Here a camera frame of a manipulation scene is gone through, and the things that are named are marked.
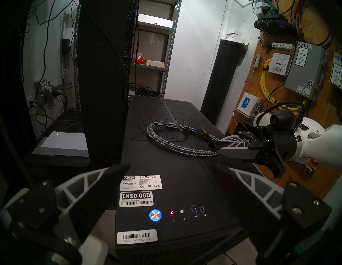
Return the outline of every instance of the asset tag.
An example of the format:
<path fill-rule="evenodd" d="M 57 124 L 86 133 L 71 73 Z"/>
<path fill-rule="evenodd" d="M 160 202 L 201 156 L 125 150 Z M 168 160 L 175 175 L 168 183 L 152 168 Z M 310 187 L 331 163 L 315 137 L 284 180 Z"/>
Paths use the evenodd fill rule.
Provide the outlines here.
<path fill-rule="evenodd" d="M 304 67 L 309 49 L 299 48 L 295 64 Z"/>
<path fill-rule="evenodd" d="M 157 240 L 156 229 L 118 232 L 116 234 L 116 242 L 119 245 L 155 242 Z"/>
<path fill-rule="evenodd" d="M 120 183 L 120 191 L 163 189 L 160 175 L 125 176 Z"/>
<path fill-rule="evenodd" d="M 121 192 L 119 207 L 152 206 L 153 194 L 151 191 Z"/>
<path fill-rule="evenodd" d="M 309 97 L 310 93 L 311 93 L 311 88 L 310 87 L 302 87 L 302 86 L 298 86 L 296 92 L 298 94 L 301 94 L 302 96 L 306 96 Z"/>

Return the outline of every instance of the blue illuminated power button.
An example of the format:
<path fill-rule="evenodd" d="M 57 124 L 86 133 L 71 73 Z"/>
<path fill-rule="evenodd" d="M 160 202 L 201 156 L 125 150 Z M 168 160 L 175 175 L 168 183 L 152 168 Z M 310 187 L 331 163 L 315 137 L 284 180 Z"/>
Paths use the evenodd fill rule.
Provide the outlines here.
<path fill-rule="evenodd" d="M 160 212 L 160 210 L 154 209 L 154 210 L 150 211 L 149 216 L 150 216 L 150 219 L 152 221 L 157 222 L 161 219 L 161 212 Z"/>

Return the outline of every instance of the cardboard box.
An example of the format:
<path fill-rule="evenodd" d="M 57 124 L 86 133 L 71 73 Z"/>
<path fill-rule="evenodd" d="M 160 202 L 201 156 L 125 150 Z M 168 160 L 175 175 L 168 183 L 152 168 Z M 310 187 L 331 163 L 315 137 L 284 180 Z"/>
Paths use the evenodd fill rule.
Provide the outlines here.
<path fill-rule="evenodd" d="M 165 68 L 165 63 L 158 61 L 145 60 L 144 64 Z"/>

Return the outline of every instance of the black computer case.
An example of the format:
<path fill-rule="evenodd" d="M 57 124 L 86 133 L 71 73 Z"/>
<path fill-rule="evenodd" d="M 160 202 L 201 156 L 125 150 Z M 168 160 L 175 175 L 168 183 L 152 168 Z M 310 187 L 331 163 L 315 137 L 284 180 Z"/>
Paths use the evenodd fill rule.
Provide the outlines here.
<path fill-rule="evenodd" d="M 178 122 L 194 128 L 203 126 L 208 133 L 224 137 L 190 102 L 131 97 L 121 162 L 130 165 L 127 176 L 160 176 L 162 189 L 151 190 L 152 206 L 120 207 L 123 190 L 119 188 L 116 252 L 123 264 L 205 264 L 246 238 L 214 181 L 210 166 L 226 164 L 259 172 L 252 164 L 222 155 L 191 157 L 166 149 L 149 139 L 146 133 L 148 125 L 155 121 Z M 174 144 L 209 149 L 195 134 L 185 137 L 171 128 L 159 128 L 156 132 Z M 149 217 L 153 209 L 162 213 L 157 222 Z M 120 232 L 129 234 L 149 229 L 157 232 L 158 239 L 154 242 L 118 243 L 118 236 L 123 236 Z"/>

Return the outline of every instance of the blue usb port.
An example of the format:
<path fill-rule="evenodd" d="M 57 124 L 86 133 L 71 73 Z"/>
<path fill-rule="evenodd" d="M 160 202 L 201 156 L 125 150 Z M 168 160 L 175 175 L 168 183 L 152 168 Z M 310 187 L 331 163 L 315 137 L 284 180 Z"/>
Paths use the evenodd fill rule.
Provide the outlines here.
<path fill-rule="evenodd" d="M 202 204 L 199 204 L 199 205 L 198 205 L 198 208 L 199 208 L 199 211 L 200 211 L 201 213 L 205 213 Z"/>
<path fill-rule="evenodd" d="M 196 210 L 195 205 L 191 206 L 191 210 L 192 210 L 193 214 L 197 214 L 197 210 Z"/>

